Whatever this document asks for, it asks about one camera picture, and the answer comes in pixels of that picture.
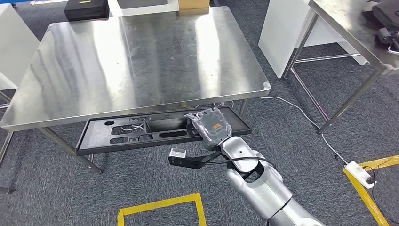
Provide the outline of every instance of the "gray pouch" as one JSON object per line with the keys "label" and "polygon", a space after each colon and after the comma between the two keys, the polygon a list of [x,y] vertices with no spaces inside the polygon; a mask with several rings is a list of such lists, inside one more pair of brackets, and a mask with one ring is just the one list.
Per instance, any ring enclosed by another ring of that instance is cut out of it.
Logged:
{"label": "gray pouch", "polygon": [[231,137],[232,129],[223,113],[216,107],[186,115],[198,133],[204,138],[205,148],[212,151]]}

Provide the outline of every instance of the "white power strip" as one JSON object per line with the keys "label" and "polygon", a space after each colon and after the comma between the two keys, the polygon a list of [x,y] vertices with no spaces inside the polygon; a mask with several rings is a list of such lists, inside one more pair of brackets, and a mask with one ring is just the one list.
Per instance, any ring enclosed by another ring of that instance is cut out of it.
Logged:
{"label": "white power strip", "polygon": [[367,183],[367,180],[371,178],[370,174],[366,172],[366,170],[359,166],[354,161],[351,161],[348,165],[345,166],[345,169],[356,178],[365,188],[370,189],[374,187],[376,181],[374,183]]}

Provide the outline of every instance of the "black cable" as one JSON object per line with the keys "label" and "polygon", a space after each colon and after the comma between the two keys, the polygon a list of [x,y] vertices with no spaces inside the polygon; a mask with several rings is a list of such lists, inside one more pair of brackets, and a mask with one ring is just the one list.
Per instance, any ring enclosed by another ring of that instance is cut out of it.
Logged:
{"label": "black cable", "polygon": [[273,166],[273,168],[277,169],[276,165],[272,162],[267,161],[265,158],[262,157],[255,157],[255,156],[247,156],[247,157],[241,157],[241,158],[236,158],[236,159],[228,159],[225,161],[210,161],[210,162],[206,162],[205,165],[219,165],[219,164],[224,164],[224,163],[228,163],[228,162],[232,162],[232,161],[238,161],[238,160],[262,160],[265,161],[267,163],[269,163],[270,165]]}
{"label": "black cable", "polygon": [[[363,168],[370,168],[370,169],[372,170],[372,172],[373,172],[373,177],[374,177],[374,183],[375,183],[376,178],[375,178],[374,169],[371,168],[371,167],[369,167],[369,166],[364,166]],[[373,188],[371,189],[371,196],[373,197],[373,200],[374,200],[374,202],[375,202],[375,205],[377,206],[377,208],[380,210],[380,212],[383,214],[383,216],[384,216],[385,218],[387,218],[389,221],[391,221],[391,222],[393,222],[393,223],[399,225],[399,222],[398,222],[399,220],[398,220],[398,221],[397,221],[397,220],[392,220],[390,217],[388,217],[388,216],[383,212],[383,210],[381,209],[381,207],[378,205],[377,200],[376,200],[375,197],[374,197],[374,187],[375,187],[375,185],[376,185],[376,184],[374,184]]]}

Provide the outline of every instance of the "white cabinet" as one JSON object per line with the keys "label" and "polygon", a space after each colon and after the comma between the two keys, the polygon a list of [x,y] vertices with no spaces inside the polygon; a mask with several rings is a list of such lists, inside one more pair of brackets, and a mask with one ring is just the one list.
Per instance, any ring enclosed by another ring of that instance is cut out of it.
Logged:
{"label": "white cabinet", "polygon": [[[303,28],[310,23],[312,12],[308,4],[309,0],[270,0],[259,48],[278,78],[281,78],[289,58],[301,42],[304,36]],[[356,53],[352,46],[319,17],[305,46],[334,42],[337,42],[346,52]],[[355,56],[354,59],[360,65],[366,63],[362,56]]]}
{"label": "white cabinet", "polygon": [[38,46],[11,4],[0,4],[0,90],[18,87]]}

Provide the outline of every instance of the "gray carpet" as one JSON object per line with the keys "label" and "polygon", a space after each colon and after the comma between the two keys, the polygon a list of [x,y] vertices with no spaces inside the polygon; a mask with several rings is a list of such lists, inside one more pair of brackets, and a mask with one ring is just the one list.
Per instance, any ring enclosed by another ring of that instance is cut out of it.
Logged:
{"label": "gray carpet", "polygon": [[[18,13],[41,39],[50,23],[65,20],[65,3],[18,4]],[[267,0],[219,0],[233,12],[266,76],[270,96],[302,107],[319,125],[323,120],[291,76],[278,80],[257,46]],[[335,45],[306,48],[302,57],[340,54]],[[373,69],[351,59],[296,66],[329,114],[358,87]],[[379,80],[326,135],[348,161],[364,162],[399,153],[399,79]],[[342,162],[322,141],[314,127],[295,108],[278,100],[251,99],[247,121],[253,134],[243,139],[275,162],[294,198],[327,225],[377,225],[342,172]],[[84,123],[54,127],[75,144]],[[6,132],[0,130],[3,141]],[[205,154],[201,143],[180,144],[191,156]],[[170,166],[169,146],[95,156],[104,170],[93,174],[37,130],[17,132],[0,169],[0,186],[11,195],[0,196],[0,225],[53,226],[116,224],[119,208],[199,192],[209,226],[263,226],[265,223],[228,185],[225,166],[201,170]],[[375,196],[383,210],[399,216],[398,167],[378,170]],[[126,225],[198,225],[192,203],[125,217]]]}

